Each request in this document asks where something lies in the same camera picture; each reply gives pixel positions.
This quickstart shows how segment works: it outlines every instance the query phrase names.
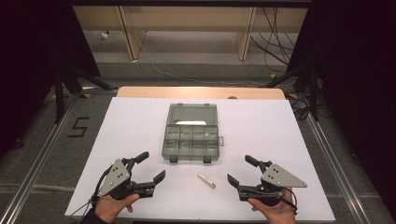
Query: white table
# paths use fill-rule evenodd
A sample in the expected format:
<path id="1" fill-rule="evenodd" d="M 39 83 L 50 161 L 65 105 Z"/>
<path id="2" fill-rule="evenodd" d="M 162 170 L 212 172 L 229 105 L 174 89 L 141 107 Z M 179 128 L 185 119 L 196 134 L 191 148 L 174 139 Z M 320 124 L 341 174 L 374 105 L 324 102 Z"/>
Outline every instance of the white table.
<path id="1" fill-rule="evenodd" d="M 169 105 L 174 103 L 217 105 L 219 135 L 224 137 L 218 161 L 174 164 L 163 159 L 165 124 Z M 113 98 L 65 215 L 70 216 L 87 202 L 99 177 L 116 158 L 136 157 L 143 151 L 149 152 L 149 158 L 134 166 L 133 181 L 152 181 L 162 170 L 166 170 L 166 178 L 156 187 L 153 198 L 139 200 L 133 204 L 132 214 L 124 209 L 119 217 L 262 222 L 265 217 L 252 212 L 247 202 L 240 202 L 236 189 L 227 181 L 230 174 L 241 185 L 260 184 L 260 169 L 245 162 L 245 155 L 251 155 L 259 161 L 279 164 L 308 184 L 306 189 L 293 189 L 298 200 L 298 221 L 335 221 L 287 100 Z M 198 172 L 210 176 L 216 187 L 205 184 L 197 177 Z"/>

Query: clear plastic box lid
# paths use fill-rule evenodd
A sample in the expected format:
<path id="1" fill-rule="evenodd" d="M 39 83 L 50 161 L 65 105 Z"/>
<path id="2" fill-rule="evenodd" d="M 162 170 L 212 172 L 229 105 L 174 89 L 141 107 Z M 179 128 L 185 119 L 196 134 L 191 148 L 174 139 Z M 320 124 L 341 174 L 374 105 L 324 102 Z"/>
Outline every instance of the clear plastic box lid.
<path id="1" fill-rule="evenodd" d="M 218 110 L 211 104 L 171 104 L 166 124 L 218 125 Z"/>

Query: person's right hand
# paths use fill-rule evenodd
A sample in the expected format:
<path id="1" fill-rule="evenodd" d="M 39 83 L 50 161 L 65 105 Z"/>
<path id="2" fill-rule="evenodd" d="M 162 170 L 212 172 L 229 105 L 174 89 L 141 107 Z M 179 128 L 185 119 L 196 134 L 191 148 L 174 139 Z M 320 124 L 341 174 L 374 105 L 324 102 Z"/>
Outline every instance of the person's right hand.
<path id="1" fill-rule="evenodd" d="M 292 202 L 291 189 L 285 190 L 283 198 Z M 271 224 L 295 224 L 294 210 L 289 205 L 280 202 L 275 206 L 267 206 L 257 199 L 249 198 L 247 202 L 253 207 L 252 211 L 260 211 L 268 219 Z"/>
<path id="2" fill-rule="evenodd" d="M 132 213 L 134 210 L 131 204 L 136 202 L 138 199 L 138 194 L 129 195 L 122 200 L 115 200 L 110 195 L 107 195 L 99 198 L 95 208 L 95 214 L 104 222 L 113 223 L 123 208 L 127 208 L 128 212 Z"/>

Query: person's left hand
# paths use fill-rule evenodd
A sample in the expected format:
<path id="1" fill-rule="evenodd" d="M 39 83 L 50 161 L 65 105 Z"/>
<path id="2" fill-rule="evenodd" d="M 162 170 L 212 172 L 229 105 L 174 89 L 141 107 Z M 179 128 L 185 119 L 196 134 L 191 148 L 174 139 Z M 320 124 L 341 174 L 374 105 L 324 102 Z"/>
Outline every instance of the person's left hand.
<path id="1" fill-rule="evenodd" d="M 131 204 L 136 202 L 138 199 L 138 194 L 129 195 L 122 200 L 115 200 L 110 195 L 107 195 L 99 198 L 96 204 L 95 214 L 103 221 L 113 223 L 123 208 L 126 207 L 128 212 L 132 213 L 134 210 L 132 209 Z"/>

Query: plastic storage box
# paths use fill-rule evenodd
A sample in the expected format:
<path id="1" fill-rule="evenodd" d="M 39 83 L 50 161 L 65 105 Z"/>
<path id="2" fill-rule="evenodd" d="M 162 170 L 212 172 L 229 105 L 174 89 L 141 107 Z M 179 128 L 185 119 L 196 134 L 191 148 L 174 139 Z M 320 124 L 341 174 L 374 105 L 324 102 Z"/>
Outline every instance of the plastic storage box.
<path id="1" fill-rule="evenodd" d="M 171 104 L 163 140 L 163 158 L 170 162 L 219 158 L 218 110 L 210 104 Z"/>

